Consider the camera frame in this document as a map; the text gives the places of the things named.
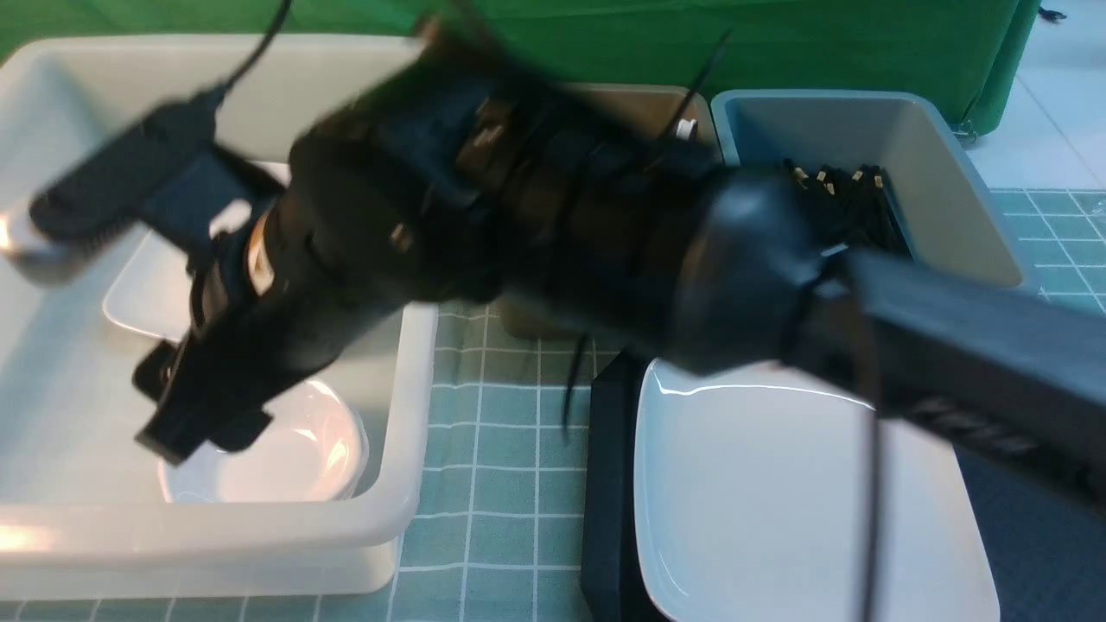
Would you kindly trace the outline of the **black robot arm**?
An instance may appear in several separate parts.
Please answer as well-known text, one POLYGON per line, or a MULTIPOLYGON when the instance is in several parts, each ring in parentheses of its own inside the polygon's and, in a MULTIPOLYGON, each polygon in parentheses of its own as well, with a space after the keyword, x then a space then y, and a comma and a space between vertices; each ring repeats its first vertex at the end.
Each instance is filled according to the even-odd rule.
POLYGON ((1103 510, 1103 320, 839 251, 774 170, 648 138, 445 31, 305 129, 289 184, 213 141, 229 84, 163 104, 143 222, 188 256, 191 326, 136 367, 136 440, 249 447, 265 404, 413 302, 510 296, 700 377, 774 361, 1103 510))

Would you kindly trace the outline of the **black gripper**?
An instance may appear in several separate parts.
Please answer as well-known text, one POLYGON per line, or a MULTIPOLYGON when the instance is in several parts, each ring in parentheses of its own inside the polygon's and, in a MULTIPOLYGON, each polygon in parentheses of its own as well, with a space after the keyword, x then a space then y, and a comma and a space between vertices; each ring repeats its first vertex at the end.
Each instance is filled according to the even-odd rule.
POLYGON ((156 405, 135 434, 143 448, 179 466, 206 442, 238 453, 259 440, 273 421, 265 405, 294 385, 294 373, 255 322, 258 302, 242 251, 196 271, 188 331, 177 344, 158 343, 133 373, 156 405))

